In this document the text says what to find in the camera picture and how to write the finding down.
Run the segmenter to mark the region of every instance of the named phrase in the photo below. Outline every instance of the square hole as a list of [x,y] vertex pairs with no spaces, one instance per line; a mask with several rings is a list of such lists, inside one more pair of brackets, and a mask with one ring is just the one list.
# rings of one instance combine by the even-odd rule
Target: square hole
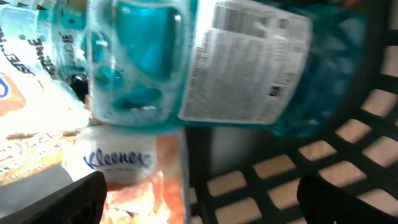
[[384,52],[382,73],[398,77],[398,47],[388,46]]
[[296,179],[267,191],[274,205],[279,209],[289,208],[298,204],[297,187],[300,179]]
[[381,189],[366,192],[358,196],[358,198],[387,214],[398,215],[398,201]]
[[214,197],[245,187],[246,185],[246,180],[240,171],[234,171],[207,182],[209,193]]
[[373,90],[361,108],[369,113],[384,117],[390,112],[396,101],[397,95],[393,93]]
[[216,217],[219,224],[234,224],[258,220],[262,215],[254,199],[246,198],[217,209]]
[[253,168],[260,178],[266,179],[293,170],[296,165],[288,156],[283,154],[255,164]]
[[387,167],[398,160],[398,142],[383,136],[367,147],[363,154],[380,166]]
[[191,218],[191,224],[203,224],[200,216],[194,216]]
[[310,161],[317,161],[336,153],[336,149],[325,141],[316,141],[307,146],[301,147],[298,151]]
[[359,180],[365,179],[366,174],[360,171],[354,164],[343,161],[326,167],[318,173],[329,183],[337,186],[344,187]]
[[371,127],[368,125],[355,120],[350,119],[337,129],[336,134],[342,137],[345,141],[356,143],[365,134],[371,131]]
[[197,192],[193,187],[189,188],[189,202],[195,204],[198,202]]
[[300,218],[298,220],[294,220],[294,221],[288,222],[286,224],[307,224],[307,222],[305,221],[305,218],[303,217],[303,218]]

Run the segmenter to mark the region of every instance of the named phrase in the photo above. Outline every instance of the gray surface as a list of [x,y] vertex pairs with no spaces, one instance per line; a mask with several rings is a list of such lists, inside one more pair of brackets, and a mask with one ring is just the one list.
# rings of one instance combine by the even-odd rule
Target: gray surface
[[72,183],[68,173],[56,165],[32,177],[0,187],[0,218],[12,214]]

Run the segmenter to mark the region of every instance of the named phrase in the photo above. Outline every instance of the white label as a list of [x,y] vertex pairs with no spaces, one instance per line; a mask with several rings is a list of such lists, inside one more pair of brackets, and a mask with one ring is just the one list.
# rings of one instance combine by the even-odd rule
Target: white label
[[148,178],[157,168],[155,136],[113,134],[106,128],[94,139],[77,140],[75,147],[63,154],[63,166],[73,180],[99,170],[105,180],[130,184]]
[[298,85],[311,38],[307,17],[255,1],[199,1],[180,119],[274,123]]

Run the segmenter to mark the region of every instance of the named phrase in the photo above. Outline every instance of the blue bottle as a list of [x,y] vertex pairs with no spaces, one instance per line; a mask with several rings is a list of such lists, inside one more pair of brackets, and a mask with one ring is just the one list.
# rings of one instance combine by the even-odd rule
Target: blue bottle
[[91,1],[88,15],[94,116],[149,131],[311,135],[346,94],[366,29],[337,7],[273,1]]

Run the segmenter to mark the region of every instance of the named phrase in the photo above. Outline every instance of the blue liquid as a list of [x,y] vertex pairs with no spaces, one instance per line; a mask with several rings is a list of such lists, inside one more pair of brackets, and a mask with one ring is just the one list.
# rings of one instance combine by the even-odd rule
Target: blue liquid
[[[265,3],[313,21],[305,70],[294,97],[274,124],[199,123],[178,119],[191,60],[191,50],[188,54],[183,50],[190,48],[193,41],[195,1],[187,2],[191,17],[173,7],[148,8],[125,2],[118,2],[114,8],[109,2],[99,9],[101,13],[96,18],[102,17],[101,23],[109,29],[91,30],[85,39],[91,39],[88,43],[92,55],[88,63],[92,68],[91,108],[95,117],[107,123],[154,132],[186,124],[266,128],[278,136],[308,136],[319,130],[347,93],[360,60],[364,20],[335,7],[296,9],[275,2]],[[98,41],[108,44],[104,47]]]

